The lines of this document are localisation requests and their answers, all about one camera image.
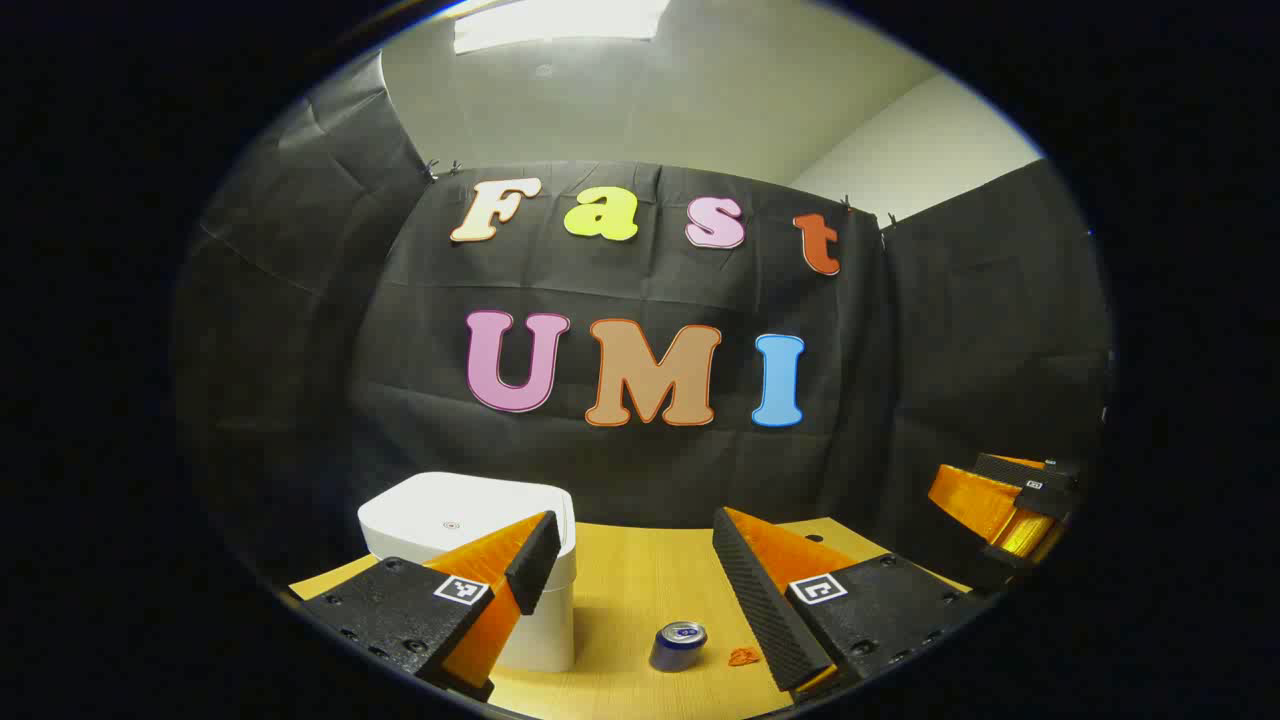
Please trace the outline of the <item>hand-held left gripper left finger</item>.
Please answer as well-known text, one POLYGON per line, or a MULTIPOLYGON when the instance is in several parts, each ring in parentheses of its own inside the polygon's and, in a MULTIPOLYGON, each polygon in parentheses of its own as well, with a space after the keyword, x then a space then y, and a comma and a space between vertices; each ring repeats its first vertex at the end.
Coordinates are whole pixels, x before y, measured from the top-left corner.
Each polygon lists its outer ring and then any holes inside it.
POLYGON ((300 597, 383 664, 485 702, 497 661, 520 619, 538 609, 559 552, 557 516, 545 511, 425 562, 376 559, 300 597))

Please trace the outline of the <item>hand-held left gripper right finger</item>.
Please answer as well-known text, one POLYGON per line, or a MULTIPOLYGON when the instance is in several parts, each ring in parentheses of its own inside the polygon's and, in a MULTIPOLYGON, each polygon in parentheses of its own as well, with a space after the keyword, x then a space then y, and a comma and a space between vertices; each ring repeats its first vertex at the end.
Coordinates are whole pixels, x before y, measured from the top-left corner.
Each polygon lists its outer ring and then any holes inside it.
POLYGON ((780 691, 812 700, 920 657, 991 606, 896 553, 860 561, 735 509, 712 544, 780 691))

